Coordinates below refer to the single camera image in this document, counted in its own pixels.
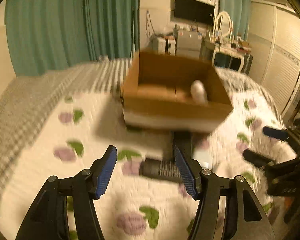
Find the open brown box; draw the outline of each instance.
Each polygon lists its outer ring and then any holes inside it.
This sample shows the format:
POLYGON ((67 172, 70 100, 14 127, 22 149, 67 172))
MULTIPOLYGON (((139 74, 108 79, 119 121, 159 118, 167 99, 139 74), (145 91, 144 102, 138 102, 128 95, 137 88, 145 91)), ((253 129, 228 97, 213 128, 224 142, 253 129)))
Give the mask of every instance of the open brown box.
POLYGON ((134 57, 121 98, 126 124, 155 129, 210 133, 233 109, 211 63, 151 51, 134 57), (195 80, 205 86, 207 105, 192 100, 195 80))

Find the green leaf print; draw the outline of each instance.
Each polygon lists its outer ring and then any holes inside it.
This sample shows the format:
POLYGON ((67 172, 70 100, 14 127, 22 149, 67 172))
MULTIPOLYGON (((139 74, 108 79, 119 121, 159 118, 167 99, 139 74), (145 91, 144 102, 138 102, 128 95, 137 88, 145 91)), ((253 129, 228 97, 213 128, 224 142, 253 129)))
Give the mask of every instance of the green leaf print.
POLYGON ((65 97, 65 102, 66 103, 72 103, 73 102, 73 98, 71 96, 67 96, 67 97, 65 97))
POLYGON ((246 142, 249 144, 249 139, 247 138, 247 136, 244 133, 238 133, 237 135, 237 139, 239 139, 242 142, 246 142))
POLYGON ((149 206, 141 206, 139 210, 146 214, 144 219, 148 220, 149 227, 155 229, 159 222, 159 211, 149 206))
POLYGON ((78 239, 77 231, 70 231, 69 233, 70 233, 69 235, 71 240, 78 239))
POLYGON ((194 223, 194 218, 191 219, 190 224, 189 224, 189 226, 187 227, 188 234, 190 234, 190 232, 191 232, 191 228, 192 228, 192 226, 193 226, 193 223, 194 223))
POLYGON ((67 141, 67 145, 70 146, 72 149, 74 149, 78 157, 82 157, 84 148, 80 141, 69 140, 67 141))
POLYGON ((249 111, 248 100, 245 100, 245 102, 243 103, 243 107, 249 111))
POLYGON ((73 122, 77 123, 83 117, 83 111, 81 109, 76 109, 73 111, 73 122))
POLYGON ((265 211, 265 213, 268 214, 269 210, 273 207, 273 202, 263 205, 262 207, 263 207, 263 210, 265 211))
POLYGON ((252 125, 252 123, 254 122, 255 119, 256 119, 255 117, 247 119, 246 122, 245 122, 246 127, 249 128, 250 125, 252 125))
POLYGON ((244 176, 244 178, 249 182, 249 181, 251 181, 251 183, 253 184, 253 183, 255 183, 255 179, 254 179, 254 177, 253 177, 253 175, 250 173, 250 172, 244 172, 244 173, 242 173, 241 174, 241 176, 244 176))
POLYGON ((132 157, 141 157, 141 154, 133 150, 121 150, 118 153, 118 160, 122 161, 125 157, 128 161, 131 161, 132 157))
POLYGON ((72 197, 67 197, 67 210, 73 211, 73 199, 72 197))

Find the curtain fold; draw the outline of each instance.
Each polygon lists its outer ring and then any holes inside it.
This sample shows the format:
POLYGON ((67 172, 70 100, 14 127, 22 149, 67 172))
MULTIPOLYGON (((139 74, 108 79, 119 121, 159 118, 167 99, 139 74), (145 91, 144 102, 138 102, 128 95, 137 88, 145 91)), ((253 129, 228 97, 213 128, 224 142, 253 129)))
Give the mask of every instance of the curtain fold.
POLYGON ((219 10, 227 11, 233 21, 233 34, 244 40, 248 37, 250 4, 251 0, 220 0, 219 10))
POLYGON ((17 76, 139 48, 139 0, 7 0, 5 24, 17 76))

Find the wall-mounted television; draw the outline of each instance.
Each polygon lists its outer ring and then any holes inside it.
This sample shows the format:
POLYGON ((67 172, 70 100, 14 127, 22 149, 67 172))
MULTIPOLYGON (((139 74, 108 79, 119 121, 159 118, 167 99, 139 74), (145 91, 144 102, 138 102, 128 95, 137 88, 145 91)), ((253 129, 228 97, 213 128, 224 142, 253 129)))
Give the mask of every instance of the wall-mounted television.
POLYGON ((214 6, 197 0, 175 0, 174 17, 213 25, 214 6))

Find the curtain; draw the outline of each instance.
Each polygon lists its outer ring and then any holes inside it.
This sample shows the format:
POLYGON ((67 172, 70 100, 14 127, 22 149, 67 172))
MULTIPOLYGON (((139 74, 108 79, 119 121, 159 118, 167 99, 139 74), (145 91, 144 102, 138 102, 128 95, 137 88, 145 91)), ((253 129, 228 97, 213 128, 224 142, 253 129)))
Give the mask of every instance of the curtain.
POLYGON ((139 48, 139 0, 7 0, 5 24, 17 76, 139 48))
POLYGON ((240 35, 246 41, 250 17, 251 0, 220 0, 219 10, 227 11, 233 21, 233 34, 240 35))

